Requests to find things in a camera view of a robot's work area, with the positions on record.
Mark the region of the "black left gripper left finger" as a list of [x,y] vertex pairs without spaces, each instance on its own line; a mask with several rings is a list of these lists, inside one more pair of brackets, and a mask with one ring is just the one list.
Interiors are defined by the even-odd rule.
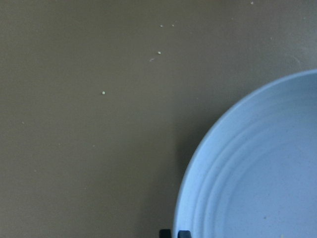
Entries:
[[171,231],[159,231],[159,238],[172,238]]

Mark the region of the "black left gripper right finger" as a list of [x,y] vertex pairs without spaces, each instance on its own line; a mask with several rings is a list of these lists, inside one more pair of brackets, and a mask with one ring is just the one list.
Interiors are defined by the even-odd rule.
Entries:
[[192,238],[191,232],[178,232],[178,238]]

